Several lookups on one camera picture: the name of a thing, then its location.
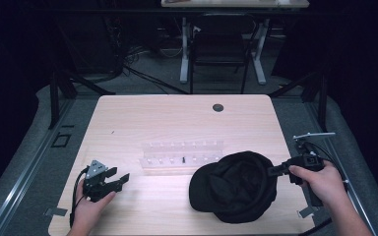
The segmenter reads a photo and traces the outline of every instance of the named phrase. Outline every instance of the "black cap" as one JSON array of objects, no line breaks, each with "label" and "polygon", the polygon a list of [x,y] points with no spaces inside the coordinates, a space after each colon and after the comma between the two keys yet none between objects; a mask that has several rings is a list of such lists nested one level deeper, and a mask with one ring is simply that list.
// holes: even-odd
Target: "black cap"
[{"label": "black cap", "polygon": [[244,151],[199,168],[189,185],[193,209],[213,212],[226,223],[258,219],[276,198],[277,177],[269,177],[273,163],[267,157]]}]

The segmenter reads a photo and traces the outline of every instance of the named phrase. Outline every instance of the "small black object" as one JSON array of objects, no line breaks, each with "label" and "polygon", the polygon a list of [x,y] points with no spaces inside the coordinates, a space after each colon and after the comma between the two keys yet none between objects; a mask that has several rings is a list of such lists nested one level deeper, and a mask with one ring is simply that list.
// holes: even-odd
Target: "small black object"
[{"label": "small black object", "polygon": [[115,175],[116,170],[116,167],[108,169],[102,163],[94,160],[85,178],[83,194],[91,198],[91,201],[95,203],[112,191],[120,192],[122,185],[128,182],[130,174],[126,174],[111,183],[104,182],[105,178]]},{"label": "small black object", "polygon": [[[269,168],[268,174],[269,176],[282,176],[284,174],[289,174],[290,183],[301,185],[303,180],[289,172],[289,167],[291,165],[301,166],[312,171],[320,171],[324,169],[324,160],[318,155],[304,153],[303,155],[293,157],[283,162],[281,165]],[[313,207],[322,206],[321,200],[318,199],[311,188],[309,188],[309,198]]]},{"label": "small black object", "polygon": [[199,168],[190,181],[189,201],[193,209],[212,212],[225,223],[245,223],[258,219],[275,200],[276,176],[267,157],[243,151]]}]

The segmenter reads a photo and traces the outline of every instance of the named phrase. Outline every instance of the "table leg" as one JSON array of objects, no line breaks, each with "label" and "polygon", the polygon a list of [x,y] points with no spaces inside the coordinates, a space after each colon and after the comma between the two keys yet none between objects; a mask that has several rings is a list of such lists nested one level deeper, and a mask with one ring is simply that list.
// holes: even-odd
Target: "table leg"
[{"label": "table leg", "polygon": [[257,49],[252,53],[254,69],[256,71],[257,81],[259,85],[266,84],[265,74],[263,72],[262,63],[260,62],[260,55],[263,51],[263,45],[265,44],[267,31],[269,28],[269,19],[266,19],[264,23],[261,23],[259,26],[258,36],[259,42],[257,43]]},{"label": "table leg", "polygon": [[189,57],[188,57],[188,35],[187,35],[187,25],[186,18],[182,19],[182,65],[180,67],[180,83],[186,84],[188,82],[188,68],[189,68]]}]

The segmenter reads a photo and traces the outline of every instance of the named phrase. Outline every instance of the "wooden table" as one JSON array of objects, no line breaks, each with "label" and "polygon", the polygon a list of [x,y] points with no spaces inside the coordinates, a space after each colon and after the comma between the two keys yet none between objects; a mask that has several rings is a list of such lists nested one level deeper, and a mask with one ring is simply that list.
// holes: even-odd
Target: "wooden table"
[{"label": "wooden table", "polygon": [[[301,9],[309,6],[308,0],[189,0],[169,3],[161,0],[161,6],[164,8],[211,8],[216,11],[219,8],[262,8],[262,9]],[[260,24],[257,32],[258,43],[256,51],[252,52],[253,65],[256,72],[257,82],[259,85],[266,84],[265,74],[260,62],[260,56],[263,51],[269,20]],[[182,21],[182,65],[180,67],[180,83],[187,83],[189,68],[188,42],[187,37],[190,35],[187,29],[186,18]]]},{"label": "wooden table", "polygon": [[[215,104],[223,111],[216,112]],[[188,186],[197,169],[145,171],[143,144],[223,141],[222,154],[259,152],[275,165],[290,158],[271,100],[266,95],[116,95],[100,98],[54,215],[50,235],[66,235],[75,179],[96,159],[118,173],[130,173],[103,212],[95,235],[235,235],[299,233],[314,226],[299,218],[307,207],[301,189],[279,178],[278,195],[256,221],[227,224],[190,207]]]}]

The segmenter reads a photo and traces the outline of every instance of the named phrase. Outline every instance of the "cap brim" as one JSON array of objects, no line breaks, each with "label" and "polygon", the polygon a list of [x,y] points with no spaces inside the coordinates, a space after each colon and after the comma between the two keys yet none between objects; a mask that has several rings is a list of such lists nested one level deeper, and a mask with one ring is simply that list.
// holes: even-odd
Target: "cap brim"
[{"label": "cap brim", "polygon": [[201,212],[219,212],[225,206],[217,203],[210,193],[209,175],[214,172],[218,163],[210,163],[199,168],[189,184],[189,202],[193,209]]}]

